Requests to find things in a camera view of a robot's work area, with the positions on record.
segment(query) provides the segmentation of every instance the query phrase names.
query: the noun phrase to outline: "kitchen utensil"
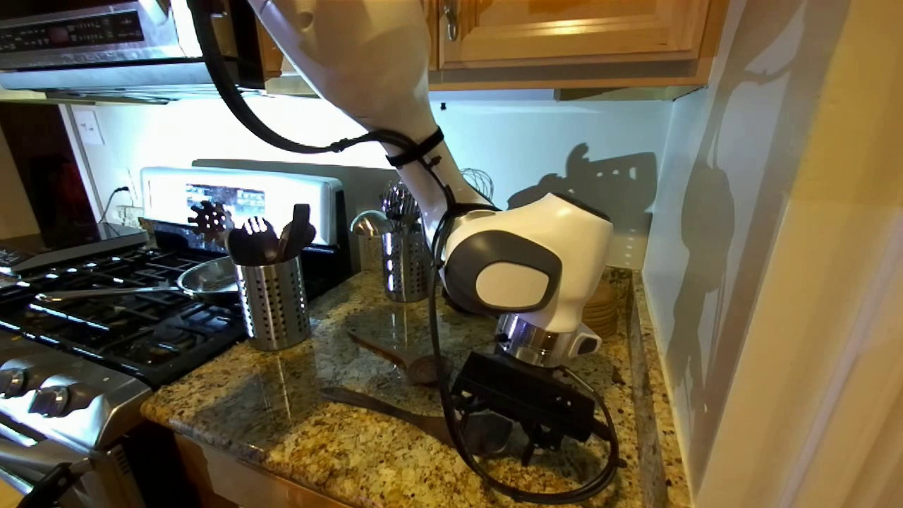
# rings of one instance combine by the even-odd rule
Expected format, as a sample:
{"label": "kitchen utensil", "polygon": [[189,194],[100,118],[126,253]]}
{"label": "kitchen utensil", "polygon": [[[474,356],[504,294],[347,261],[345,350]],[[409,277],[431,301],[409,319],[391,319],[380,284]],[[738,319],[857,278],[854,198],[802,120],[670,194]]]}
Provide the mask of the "kitchen utensil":
{"label": "kitchen utensil", "polygon": [[402,182],[394,182],[380,199],[380,215],[385,216],[380,225],[385,297],[394,301],[426,300],[429,245],[415,194]]}
{"label": "kitchen utensil", "polygon": [[222,204],[201,199],[191,212],[189,222],[194,222],[212,243],[222,245],[222,235],[232,229],[232,215]]}
{"label": "kitchen utensil", "polygon": [[247,245],[257,253],[253,266],[267,266],[267,261],[280,261],[281,260],[281,249],[280,249],[280,236],[271,225],[271,221],[266,216],[247,216],[244,221],[244,232],[247,232]]}
{"label": "kitchen utensil", "polygon": [[315,229],[311,225],[311,206],[297,204],[291,212],[291,222],[284,222],[280,245],[281,245],[281,260],[299,257],[304,245],[311,245],[315,236]]}
{"label": "kitchen utensil", "polygon": [[36,301],[68,301],[89,297],[120,297],[120,294],[184,294],[189,300],[232,297],[236,294],[233,260],[213,257],[187,269],[175,284],[144,284],[144,287],[85,287],[85,291],[48,291],[36,294]]}
{"label": "kitchen utensil", "polygon": [[411,360],[400,357],[394,350],[378,348],[357,332],[347,332],[357,348],[380,356],[383,360],[400,367],[402,379],[415,387],[435,387],[441,381],[441,367],[435,356],[418,356]]}
{"label": "kitchen utensil", "polygon": [[357,236],[380,236],[385,225],[385,215],[378,209],[364,209],[349,221],[349,232]]}
{"label": "kitchen utensil", "polygon": [[491,174],[487,174],[486,170],[463,166],[459,174],[463,174],[486,199],[494,198],[497,182],[491,181]]}
{"label": "kitchen utensil", "polygon": [[284,350],[308,339],[311,325],[299,257],[236,266],[236,284],[253,348]]}
{"label": "kitchen utensil", "polygon": [[227,229],[226,249],[236,266],[258,266],[258,250],[247,229]]}

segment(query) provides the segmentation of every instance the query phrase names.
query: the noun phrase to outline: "black handle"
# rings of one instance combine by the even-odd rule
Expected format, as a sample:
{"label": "black handle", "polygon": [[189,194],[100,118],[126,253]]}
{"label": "black handle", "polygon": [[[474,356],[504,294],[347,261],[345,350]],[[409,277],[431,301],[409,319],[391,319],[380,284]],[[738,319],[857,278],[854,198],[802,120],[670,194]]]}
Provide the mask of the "black handle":
{"label": "black handle", "polygon": [[20,508],[48,508],[72,483],[78,483],[78,473],[72,472],[72,466],[69,463],[58,463],[20,500]]}

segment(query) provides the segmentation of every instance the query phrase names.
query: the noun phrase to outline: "black cable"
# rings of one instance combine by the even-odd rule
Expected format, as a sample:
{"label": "black cable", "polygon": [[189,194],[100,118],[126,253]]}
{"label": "black cable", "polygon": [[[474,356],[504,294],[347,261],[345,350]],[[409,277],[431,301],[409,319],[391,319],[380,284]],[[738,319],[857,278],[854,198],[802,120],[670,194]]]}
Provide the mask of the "black cable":
{"label": "black cable", "polygon": [[[431,249],[435,249],[431,257],[441,260],[442,240],[435,240]],[[429,271],[429,342],[431,342],[435,357],[442,357],[441,325],[438,325],[438,271],[441,271],[441,261]],[[455,444],[455,451],[494,490],[501,490],[504,497],[510,497],[515,501],[563,504],[563,501],[582,501],[582,500],[599,493],[604,484],[613,483],[613,476],[617,472],[617,434],[614,434],[614,421],[613,421],[607,404],[594,394],[594,388],[583,387],[591,394],[591,401],[601,405],[601,411],[604,411],[604,422],[594,421],[591,431],[610,444],[607,466],[591,479],[586,479],[583,484],[577,484],[572,490],[539,493],[539,490],[512,487],[512,484],[491,476],[474,459],[474,455],[464,451],[464,444],[463,444],[463,436],[457,431],[455,404],[452,404],[452,393],[449,393],[449,372],[446,372],[442,360],[438,360],[438,374],[441,374],[441,387],[438,388],[441,388],[442,417],[446,417],[446,428],[449,428],[449,436]]]}
{"label": "black cable", "polygon": [[407,139],[402,133],[394,133],[394,129],[369,129],[357,139],[339,139],[333,143],[325,143],[325,147],[311,147],[311,143],[299,143],[299,142],[291,142],[280,133],[273,133],[267,123],[261,123],[257,118],[257,112],[247,108],[247,101],[242,99],[242,94],[236,91],[233,79],[227,75],[227,65],[222,60],[222,50],[216,44],[216,36],[213,36],[213,26],[212,26],[212,7],[206,7],[208,0],[189,0],[189,12],[191,12],[191,23],[194,23],[194,33],[196,33],[196,43],[201,43],[201,50],[203,50],[203,65],[220,94],[220,99],[226,101],[226,108],[232,110],[232,116],[244,127],[251,129],[257,139],[280,147],[280,149],[288,149],[288,153],[304,153],[304,156],[315,156],[315,153],[340,153],[352,143],[367,143],[367,142],[380,142],[380,143],[391,143],[398,147],[400,153],[415,153],[418,143],[411,139]]}
{"label": "black cable", "polygon": [[119,192],[130,192],[130,187],[115,187],[115,190],[108,194],[108,204],[103,204],[103,209],[100,209],[100,221],[98,221],[110,235],[119,235],[119,229],[115,229],[112,222],[108,222],[108,215],[110,215],[112,198],[115,198]]}

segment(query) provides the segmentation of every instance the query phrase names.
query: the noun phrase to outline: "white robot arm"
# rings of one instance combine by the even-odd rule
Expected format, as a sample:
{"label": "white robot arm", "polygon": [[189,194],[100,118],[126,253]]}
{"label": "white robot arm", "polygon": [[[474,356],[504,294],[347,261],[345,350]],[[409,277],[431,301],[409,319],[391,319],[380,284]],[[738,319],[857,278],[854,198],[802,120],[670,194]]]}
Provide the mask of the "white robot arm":
{"label": "white robot arm", "polygon": [[501,312],[500,348],[536,367],[591,353],[582,325],[604,271],[610,221],[559,194],[497,212],[459,174],[429,108],[429,33],[418,0],[247,0],[266,30],[330,103],[383,143],[418,198],[446,297],[463,309]]}

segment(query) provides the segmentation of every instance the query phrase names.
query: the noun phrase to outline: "cabinet door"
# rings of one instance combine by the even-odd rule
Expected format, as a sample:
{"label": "cabinet door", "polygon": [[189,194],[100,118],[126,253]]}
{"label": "cabinet door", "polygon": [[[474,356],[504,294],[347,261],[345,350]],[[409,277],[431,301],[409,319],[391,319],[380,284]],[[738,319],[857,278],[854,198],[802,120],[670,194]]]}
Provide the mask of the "cabinet door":
{"label": "cabinet door", "polygon": [[196,508],[277,504],[277,508],[347,508],[345,501],[311,490],[299,483],[261,473],[236,456],[175,434],[187,476],[194,484]]}
{"label": "cabinet door", "polygon": [[711,0],[438,0],[438,68],[694,60]]}

